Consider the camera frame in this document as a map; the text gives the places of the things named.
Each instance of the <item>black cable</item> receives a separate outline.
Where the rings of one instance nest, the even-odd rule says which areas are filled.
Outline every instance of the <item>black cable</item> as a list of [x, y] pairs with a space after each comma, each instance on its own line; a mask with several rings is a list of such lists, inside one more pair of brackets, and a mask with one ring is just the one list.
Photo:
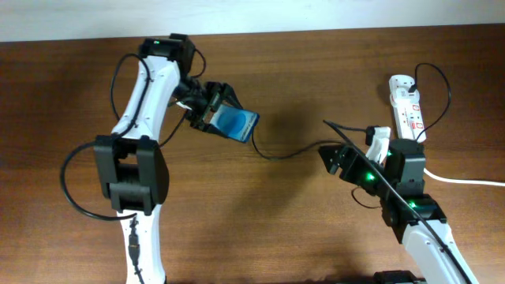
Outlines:
[[185, 111], [184, 114], [182, 115], [181, 117], [181, 120], [177, 123], [177, 125], [175, 126], [174, 130], [172, 130], [172, 133], [168, 136], [168, 138], [166, 138], [160, 145], [159, 147], [163, 147], [165, 146], [165, 144], [170, 141], [170, 139], [172, 139], [172, 137], [175, 135], [175, 133], [177, 132], [177, 130], [179, 129], [179, 127], [182, 125], [182, 122], [184, 121], [184, 119], [186, 118], [188, 114], [188, 111]]
[[350, 195], [353, 197], [354, 201], [356, 201], [357, 204], [360, 204], [362, 207], [365, 207], [367, 209], [377, 209], [377, 208], [380, 208], [380, 206], [368, 206], [368, 205], [364, 205], [363, 203], [359, 202], [359, 200], [356, 198], [356, 196], [354, 195], [354, 192], [356, 191], [356, 189], [359, 189], [360, 187], [356, 187], [354, 188], [353, 190], [350, 191]]
[[[112, 111], [114, 112], [114, 115], [116, 116], [116, 118], [118, 120], [119, 120], [118, 112], [116, 111], [116, 108], [114, 106], [114, 94], [113, 94], [114, 83], [116, 81], [116, 77], [118, 76], [119, 69], [121, 68], [122, 63], [127, 58], [130, 58], [130, 57], [137, 58], [142, 63], [142, 65], [144, 66], [145, 71], [147, 73], [147, 79], [146, 79], [146, 82], [145, 82], [144, 90], [142, 90], [142, 94], [140, 96], [139, 103], [137, 105], [137, 109], [135, 110], [135, 114], [133, 115], [133, 118], [132, 118], [131, 122], [129, 123], [128, 127], [123, 132], [121, 132], [119, 134], [115, 133], [114, 137], [116, 139], [118, 139], [120, 137], [123, 137], [135, 125], [135, 121], [137, 120], [137, 117], [138, 117], [138, 115], [140, 113], [140, 108], [142, 107], [142, 102], [144, 101], [145, 94], [148, 91], [149, 83], [151, 82], [151, 72], [149, 71], [148, 65], [146, 64], [146, 62], [144, 61], [144, 59], [141, 58], [139, 55], [137, 55], [137, 54], [126, 54], [126, 55], [124, 55], [119, 60], [118, 65], [116, 66], [116, 70], [114, 71], [114, 75], [112, 77], [112, 82], [110, 83], [110, 102], [111, 102], [111, 105], [112, 105]], [[119, 220], [125, 220], [125, 219], [130, 219], [132, 217], [135, 217], [137, 214], [131, 214], [131, 215], [127, 215], [127, 216], [118, 217], [118, 216], [105, 216], [105, 215], [100, 215], [100, 214], [92, 213], [92, 212], [87, 211], [86, 209], [82, 208], [81, 206], [79, 206], [79, 204], [77, 204], [77, 202], [71, 197], [71, 195], [69, 193], [69, 190], [66, 187], [66, 181], [65, 181], [66, 167], [69, 165], [70, 160], [72, 160], [72, 158], [75, 155], [77, 155], [77, 153], [79, 153], [80, 151], [83, 151], [84, 149], [91, 148], [93, 146], [95, 146], [95, 142], [89, 142], [89, 143], [86, 143], [86, 144], [82, 144], [82, 145], [78, 146], [77, 148], [73, 149], [73, 151], [71, 151], [70, 154], [67, 155], [67, 157], [65, 158], [65, 161], [63, 162], [62, 168], [60, 170], [60, 184], [61, 184], [63, 193], [65, 194], [65, 198], [69, 201], [69, 203], [78, 212], [80, 212], [81, 214], [86, 215], [88, 217], [94, 218], [94, 219], [103, 220], [103, 221], [119, 221]]]
[[468, 275], [465, 273], [465, 270], [463, 269], [463, 267], [461, 266], [461, 264], [458, 262], [458, 260], [456, 260], [456, 257], [452, 253], [451, 249], [443, 242], [443, 240], [434, 231], [434, 229], [428, 224], [428, 222], [426, 222], [426, 220], [419, 213], [417, 213], [417, 211], [415, 211], [411, 206], [409, 206], [409, 204], [402, 198], [402, 196], [400, 196], [399, 193], [396, 192], [396, 190], [387, 181], [387, 179], [380, 173], [379, 170], [377, 170], [372, 165], [372, 163], [370, 162], [370, 160], [368, 160], [368, 158], [366, 157], [365, 153], [363, 153], [363, 151], [361, 151], [361, 149], [358, 148], [356, 146], [356, 144], [351, 139], [349, 139], [349, 137], [346, 136], [346, 134], [344, 134], [342, 131], [340, 131], [339, 127], [336, 126], [336, 125], [334, 125], [333, 122], [326, 121], [326, 120], [323, 120], [323, 122], [326, 123], [328, 126], [330, 126], [334, 131], [336, 131], [337, 134], [339, 134], [340, 137], [343, 138], [344, 141], [346, 143], [348, 143], [348, 145], [351, 146], [356, 151], [356, 153], [366, 163], [366, 165], [368, 166], [368, 168], [371, 171], [373, 171], [374, 174], [377, 177], [379, 177], [379, 179], [389, 188], [389, 191], [391, 193], [393, 193], [393, 195], [400, 201], [400, 203], [402, 203], [402, 205], [405, 206], [405, 208], [408, 211], [410, 211], [419, 221], [421, 221], [423, 223], [423, 225], [426, 226], [426, 229], [428, 229], [429, 233], [435, 238], [436, 242], [440, 245], [440, 247], [442, 247], [442, 251], [445, 252], [447, 254], [447, 256], [449, 256], [449, 258], [451, 259], [451, 261], [453, 262], [453, 264], [456, 266], [456, 268], [458, 269], [458, 271], [462, 275], [462, 277], [465, 279], [465, 281], [467, 283], [471, 284], [472, 282], [470, 281]]
[[261, 156], [261, 158], [267, 159], [269, 161], [280, 161], [280, 160], [284, 160], [284, 159], [293, 158], [294, 156], [300, 155], [301, 153], [310, 150], [310, 148], [313, 148], [313, 147], [315, 147], [317, 145], [321, 145], [321, 144], [329, 144], [329, 143], [341, 144], [342, 143], [341, 141], [337, 141], [337, 140], [318, 140], [318, 141], [311, 143], [311, 144], [303, 147], [302, 149], [297, 150], [294, 153], [291, 153], [288, 155], [267, 156], [267, 155], [263, 154], [256, 146], [256, 141], [254, 140], [254, 130], [252, 131], [252, 134], [251, 134], [251, 141], [252, 141], [252, 146], [254, 147], [254, 150], [256, 151], [256, 153], [258, 153]]
[[104, 216], [96, 213], [92, 213], [81, 206], [77, 204], [77, 202], [71, 197], [69, 190], [66, 187], [66, 182], [65, 182], [65, 171], [66, 167], [69, 165], [70, 160], [77, 155], [80, 151], [83, 151], [84, 149], [91, 148], [95, 146], [95, 141], [89, 142], [86, 144], [82, 144], [81, 146], [73, 149], [73, 151], [70, 152], [70, 154], [65, 158], [65, 162], [63, 162], [62, 168], [60, 170], [60, 185], [62, 186], [63, 193], [65, 194], [65, 198], [69, 201], [69, 203], [81, 214], [86, 215], [88, 217], [98, 219], [98, 220], [103, 220], [103, 221], [118, 221], [118, 220], [125, 220], [125, 219], [130, 219], [132, 217], [135, 217], [137, 214], [131, 214], [127, 216]]
[[116, 81], [116, 77], [118, 76], [119, 69], [121, 68], [121, 65], [123, 64], [123, 62], [127, 58], [130, 58], [130, 57], [137, 58], [142, 63], [142, 65], [145, 68], [145, 72], [147, 74], [147, 78], [146, 78], [146, 81], [145, 81], [144, 89], [142, 90], [142, 94], [140, 95], [139, 103], [137, 105], [137, 108], [135, 109], [135, 114], [133, 115], [132, 120], [128, 124], [128, 127], [126, 127], [126, 129], [122, 133], [119, 133], [117, 135], [117, 138], [123, 137], [126, 133], [128, 133], [128, 131], [130, 131], [133, 128], [133, 126], [135, 126], [135, 122], [137, 121], [137, 118], [139, 116], [140, 109], [142, 107], [142, 102], [144, 101], [145, 94], [148, 92], [148, 89], [149, 89], [149, 83], [151, 83], [151, 80], [152, 80], [151, 79], [151, 71], [149, 71], [148, 64], [138, 54], [126, 54], [126, 55], [124, 55], [119, 60], [118, 65], [116, 66], [116, 70], [114, 71], [114, 75], [112, 76], [112, 81], [110, 82], [110, 103], [112, 105], [112, 111], [114, 112], [114, 115], [116, 116], [116, 118], [118, 119], [118, 121], [119, 121], [119, 115], [118, 115], [118, 112], [116, 111], [116, 108], [114, 106], [114, 94], [113, 94], [114, 83]]
[[433, 67], [436, 71], [438, 71], [438, 73], [440, 73], [440, 75], [442, 75], [442, 78], [445, 81], [445, 85], [447, 86], [447, 105], [445, 106], [445, 109], [443, 110], [442, 114], [431, 125], [429, 125], [425, 129], [423, 129], [423, 131], [421, 131], [419, 133], [419, 135], [417, 135], [416, 141], [419, 140], [419, 137], [421, 137], [421, 135], [424, 132], [428, 131], [428, 129], [433, 127], [440, 119], [442, 119], [442, 117], [449, 110], [449, 106], [451, 105], [451, 99], [452, 99], [452, 90], [451, 90], [451, 85], [449, 84], [449, 80], [447, 79], [447, 77], [445, 76], [443, 71], [438, 66], [436, 66], [432, 63], [419, 63], [416, 65], [416, 69], [414, 71], [414, 82], [413, 82], [412, 87], [410, 87], [409, 92], [415, 92], [417, 90], [417, 70], [419, 69], [420, 66], [423, 66], [423, 65], [428, 65], [428, 66]]
[[131, 228], [131, 232], [128, 236], [128, 254], [129, 258], [132, 260], [133, 268], [135, 269], [135, 275], [138, 276], [139, 282], [144, 284], [144, 280], [142, 279], [142, 270], [139, 268], [139, 257], [140, 257], [140, 244], [139, 244], [139, 236], [137, 235], [137, 230], [135, 226], [138, 224], [137, 217], [133, 217], [132, 221], [129, 224]]
[[199, 50], [195, 49], [195, 51], [200, 55], [200, 57], [202, 57], [202, 62], [204, 63], [202, 70], [197, 75], [192, 76], [193, 78], [198, 78], [198, 77], [204, 75], [205, 70], [207, 69], [207, 60], [205, 59], [204, 55]]
[[356, 128], [356, 127], [349, 127], [349, 126], [344, 126], [344, 125], [340, 125], [340, 124], [336, 124], [336, 123], [334, 123], [334, 124], [335, 124], [335, 126], [337, 126], [340, 129], [349, 130], [349, 131], [358, 131], [358, 132], [366, 133], [366, 129], [360, 129], [360, 128]]

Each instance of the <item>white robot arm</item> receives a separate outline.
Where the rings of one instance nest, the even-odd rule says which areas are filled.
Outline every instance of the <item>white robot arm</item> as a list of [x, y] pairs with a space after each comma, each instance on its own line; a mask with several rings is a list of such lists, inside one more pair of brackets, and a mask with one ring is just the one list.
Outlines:
[[[336, 174], [342, 168], [340, 178], [361, 186], [366, 192], [380, 197], [383, 209], [383, 220], [390, 226], [397, 240], [416, 261], [427, 283], [463, 284], [478, 283], [475, 275], [458, 250], [452, 237], [451, 227], [437, 202], [428, 194], [424, 194], [425, 168], [424, 148], [415, 140], [398, 139], [389, 141], [390, 129], [369, 126], [367, 128], [366, 144], [370, 145], [367, 155], [358, 154], [357, 148], [350, 146], [351, 142], [339, 146], [323, 146], [319, 153], [328, 173]], [[380, 176], [385, 178], [398, 195], [406, 201], [400, 202], [393, 196]], [[427, 222], [433, 233], [413, 214], [416, 211]], [[387, 283], [411, 283], [409, 279], [398, 278], [398, 273], [392, 278], [381, 279]]]
[[[242, 109], [228, 84], [207, 82], [201, 86], [188, 76], [194, 52], [187, 35], [146, 39], [140, 46], [137, 82], [124, 114], [110, 136], [96, 138], [95, 160], [103, 195], [111, 200], [119, 217], [136, 214], [133, 219], [121, 220], [127, 284], [166, 282], [159, 213], [168, 192], [169, 174], [159, 150], [159, 134], [170, 98], [175, 96], [178, 105], [188, 110], [185, 117], [193, 128], [241, 142], [248, 140], [259, 119], [258, 114]], [[121, 163], [128, 155], [137, 157], [136, 165]]]

